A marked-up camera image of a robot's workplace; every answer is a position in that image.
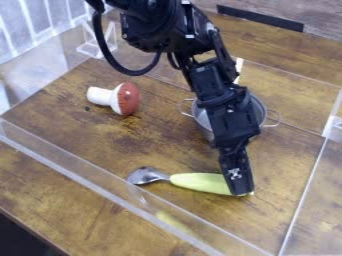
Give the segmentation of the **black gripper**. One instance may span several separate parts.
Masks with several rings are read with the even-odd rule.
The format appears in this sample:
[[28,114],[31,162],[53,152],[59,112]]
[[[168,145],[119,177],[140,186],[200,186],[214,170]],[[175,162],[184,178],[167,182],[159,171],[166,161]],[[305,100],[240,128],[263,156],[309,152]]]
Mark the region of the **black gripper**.
[[195,94],[196,106],[207,113],[212,133],[210,143],[219,149],[220,170],[230,193],[247,195],[254,191],[254,178],[247,151],[242,147],[260,133],[250,90],[232,84],[222,88],[199,88]]

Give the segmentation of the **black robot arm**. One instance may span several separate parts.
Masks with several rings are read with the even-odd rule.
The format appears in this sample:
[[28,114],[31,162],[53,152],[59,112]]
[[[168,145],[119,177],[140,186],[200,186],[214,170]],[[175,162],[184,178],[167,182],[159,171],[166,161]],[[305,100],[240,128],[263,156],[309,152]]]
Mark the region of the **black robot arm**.
[[198,106],[207,112],[214,133],[212,146],[232,195],[254,191],[246,147],[260,133],[248,88],[235,83],[239,76],[219,29],[190,0],[84,0],[93,8],[92,26],[103,56],[120,73],[140,76],[155,65],[126,68],[107,46],[101,15],[106,7],[120,11],[122,38],[136,49],[166,56],[183,73],[196,94]]

